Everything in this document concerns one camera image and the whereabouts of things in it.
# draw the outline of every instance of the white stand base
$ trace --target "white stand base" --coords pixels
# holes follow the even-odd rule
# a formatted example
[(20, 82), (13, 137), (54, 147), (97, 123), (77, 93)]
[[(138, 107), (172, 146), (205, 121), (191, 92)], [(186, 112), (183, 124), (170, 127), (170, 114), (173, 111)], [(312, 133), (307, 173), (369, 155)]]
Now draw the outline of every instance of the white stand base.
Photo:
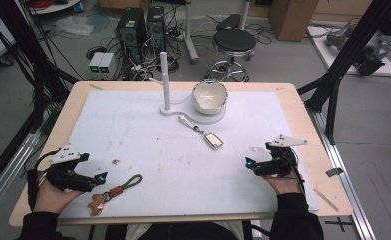
[(192, 106), (192, 99), (190, 97), (186, 98), (181, 103), (171, 103), (170, 110), (166, 110), (163, 105), (161, 106), (160, 111), (164, 116), (185, 115), (190, 121), (204, 125), (217, 123), (226, 115), (226, 107), (214, 115), (202, 114)]

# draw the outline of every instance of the white pole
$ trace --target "white pole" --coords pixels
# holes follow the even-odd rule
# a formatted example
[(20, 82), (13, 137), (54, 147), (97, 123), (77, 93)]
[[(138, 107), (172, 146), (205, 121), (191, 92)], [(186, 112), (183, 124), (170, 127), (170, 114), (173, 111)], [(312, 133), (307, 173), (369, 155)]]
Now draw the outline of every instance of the white pole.
[(245, 30), (245, 22), (248, 16), (249, 3), (250, 0), (244, 0), (244, 3), (242, 4), (241, 20), (239, 21), (239, 29), (241, 30)]
[(168, 62), (167, 53), (160, 53), (161, 60), (161, 78), (163, 80), (163, 91), (164, 91), (164, 108), (166, 111), (170, 110), (170, 88), (168, 79)]

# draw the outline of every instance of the hand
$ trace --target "hand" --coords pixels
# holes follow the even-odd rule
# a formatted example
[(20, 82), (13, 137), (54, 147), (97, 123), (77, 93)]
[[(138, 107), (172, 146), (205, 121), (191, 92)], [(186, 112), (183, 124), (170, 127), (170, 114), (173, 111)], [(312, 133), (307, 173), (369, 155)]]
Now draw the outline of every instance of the hand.
[(262, 176), (262, 178), (270, 184), (277, 195), (284, 193), (301, 193), (300, 185), (295, 178), (294, 171), (291, 171), (284, 177), (272, 177), (265, 175)]
[(80, 191), (63, 192), (52, 186), (48, 179), (39, 186), (37, 200), (33, 212), (61, 213), (75, 198), (83, 194)]

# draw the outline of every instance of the black sleeve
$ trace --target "black sleeve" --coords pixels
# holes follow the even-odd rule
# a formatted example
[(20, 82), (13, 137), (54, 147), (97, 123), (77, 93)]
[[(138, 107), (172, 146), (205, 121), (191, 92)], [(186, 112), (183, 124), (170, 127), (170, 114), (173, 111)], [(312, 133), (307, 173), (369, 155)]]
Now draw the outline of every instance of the black sleeve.
[(59, 214), (34, 212), (24, 216), (23, 228), (17, 240), (59, 240), (62, 235), (56, 232)]
[(308, 204), (301, 193), (277, 196), (278, 210), (270, 230), (270, 240), (323, 240), (319, 218), (308, 212)]

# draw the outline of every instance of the key fob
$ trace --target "key fob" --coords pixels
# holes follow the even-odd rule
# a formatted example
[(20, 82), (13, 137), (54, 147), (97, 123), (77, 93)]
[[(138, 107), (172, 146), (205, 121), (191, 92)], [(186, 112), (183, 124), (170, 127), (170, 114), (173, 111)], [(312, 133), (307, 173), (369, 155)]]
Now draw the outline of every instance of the key fob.
[(223, 145), (223, 141), (217, 137), (214, 133), (204, 134), (204, 139), (212, 149), (218, 149)]

